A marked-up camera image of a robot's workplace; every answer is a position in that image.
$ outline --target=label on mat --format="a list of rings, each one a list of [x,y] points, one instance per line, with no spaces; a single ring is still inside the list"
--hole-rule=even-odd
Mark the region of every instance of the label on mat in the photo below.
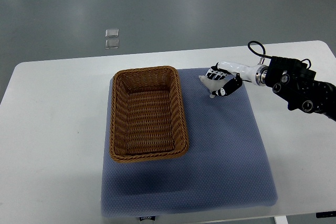
[[[143,220],[155,220],[155,216],[140,217],[140,221],[143,221]]]

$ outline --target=robot finger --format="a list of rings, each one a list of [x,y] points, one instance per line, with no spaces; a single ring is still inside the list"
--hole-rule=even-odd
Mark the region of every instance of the robot finger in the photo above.
[[[211,80],[223,80],[225,77],[227,77],[230,73],[226,70],[214,70],[213,67],[208,70],[206,73],[206,76],[208,79]]]
[[[240,75],[237,74],[235,78],[232,78],[222,88],[218,89],[217,91],[213,91],[211,94],[218,96],[218,97],[226,97],[229,94],[232,94],[233,92],[235,92],[242,85],[243,85],[243,80],[241,79]]]

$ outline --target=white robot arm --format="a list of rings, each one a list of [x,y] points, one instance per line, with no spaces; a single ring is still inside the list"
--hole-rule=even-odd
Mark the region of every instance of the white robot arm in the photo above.
[[[257,86],[265,86],[268,67],[261,64],[262,61],[253,67],[221,61],[211,67],[205,76],[199,76],[199,78],[209,89],[211,98],[215,96],[225,97],[242,86],[243,81],[252,82]]]

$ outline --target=white table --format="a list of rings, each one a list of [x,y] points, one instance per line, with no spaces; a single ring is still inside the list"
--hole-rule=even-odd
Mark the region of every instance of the white table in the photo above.
[[[265,47],[269,55],[309,58],[316,80],[336,84],[336,59],[325,43]],[[106,223],[100,214],[100,189],[112,76],[121,69],[199,68],[220,60],[253,66],[259,57],[244,46],[19,64],[0,105],[0,223]],[[336,210],[336,122],[288,111],[286,101],[271,88],[246,83],[246,89],[270,161],[277,203],[159,216],[156,223]]]

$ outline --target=small white object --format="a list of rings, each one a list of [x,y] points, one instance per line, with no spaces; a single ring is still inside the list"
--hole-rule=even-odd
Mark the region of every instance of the small white object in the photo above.
[[[105,32],[105,37],[107,38],[118,37],[118,36],[119,36],[118,28],[110,28],[110,29],[107,29]]]
[[[286,216],[276,216],[274,217],[275,224],[288,224]]]
[[[207,76],[198,76],[201,82],[203,83],[204,86],[206,86],[210,93],[212,91],[217,91],[221,89],[227,82],[228,80],[223,79],[223,80],[211,80]]]

